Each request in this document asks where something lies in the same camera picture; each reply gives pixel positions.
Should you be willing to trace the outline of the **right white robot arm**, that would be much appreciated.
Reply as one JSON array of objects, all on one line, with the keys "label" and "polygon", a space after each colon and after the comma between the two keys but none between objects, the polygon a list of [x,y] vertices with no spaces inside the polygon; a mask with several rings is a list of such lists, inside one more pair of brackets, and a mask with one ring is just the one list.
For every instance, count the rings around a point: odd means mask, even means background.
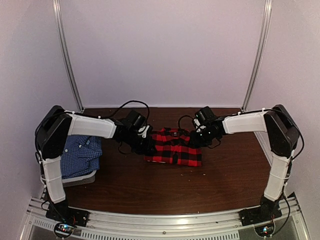
[{"label": "right white robot arm", "polygon": [[190,132],[190,143],[196,148],[209,147],[213,140],[223,136],[264,132],[267,134],[272,162],[264,198],[276,202],[284,192],[291,175],[298,140],[302,138],[299,128],[282,104],[273,108],[238,112],[217,116],[208,107],[195,113],[194,130]]}]

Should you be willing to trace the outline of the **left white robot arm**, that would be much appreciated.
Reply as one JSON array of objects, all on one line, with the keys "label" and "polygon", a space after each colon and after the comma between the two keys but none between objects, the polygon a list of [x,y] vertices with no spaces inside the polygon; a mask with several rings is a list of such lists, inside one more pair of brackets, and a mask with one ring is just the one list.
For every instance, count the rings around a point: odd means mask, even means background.
[{"label": "left white robot arm", "polygon": [[88,116],[64,110],[55,105],[35,131],[35,155],[40,164],[42,181],[49,199],[55,204],[52,213],[61,222],[72,218],[72,211],[63,201],[66,194],[61,173],[61,156],[69,136],[93,136],[126,143],[138,155],[156,152],[151,132],[153,128],[146,117],[131,110],[125,118]]}]

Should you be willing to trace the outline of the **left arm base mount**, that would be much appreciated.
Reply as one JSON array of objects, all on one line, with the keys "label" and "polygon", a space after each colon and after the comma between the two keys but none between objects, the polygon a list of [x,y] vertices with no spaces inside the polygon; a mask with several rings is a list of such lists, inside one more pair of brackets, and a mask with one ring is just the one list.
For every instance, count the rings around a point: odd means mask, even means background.
[{"label": "left arm base mount", "polygon": [[87,210],[69,207],[66,199],[59,203],[53,203],[50,198],[47,201],[49,202],[49,206],[45,214],[46,218],[72,226],[87,226],[89,217]]}]

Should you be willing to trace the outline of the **red black plaid shirt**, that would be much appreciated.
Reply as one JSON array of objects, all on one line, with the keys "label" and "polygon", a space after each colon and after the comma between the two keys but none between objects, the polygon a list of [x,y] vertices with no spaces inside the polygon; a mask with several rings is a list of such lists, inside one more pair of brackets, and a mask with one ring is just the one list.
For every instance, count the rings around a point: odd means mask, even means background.
[{"label": "red black plaid shirt", "polygon": [[191,143],[187,129],[164,127],[151,132],[155,152],[146,154],[144,160],[152,163],[189,167],[202,166],[202,150]]}]

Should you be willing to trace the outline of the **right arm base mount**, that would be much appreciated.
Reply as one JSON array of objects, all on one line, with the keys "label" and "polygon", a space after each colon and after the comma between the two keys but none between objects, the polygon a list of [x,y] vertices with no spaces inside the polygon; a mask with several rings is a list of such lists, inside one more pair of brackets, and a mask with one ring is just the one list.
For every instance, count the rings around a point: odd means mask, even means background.
[{"label": "right arm base mount", "polygon": [[273,201],[265,196],[260,199],[260,205],[253,208],[245,208],[239,211],[242,226],[254,225],[271,221],[282,216],[279,205],[280,198]]}]

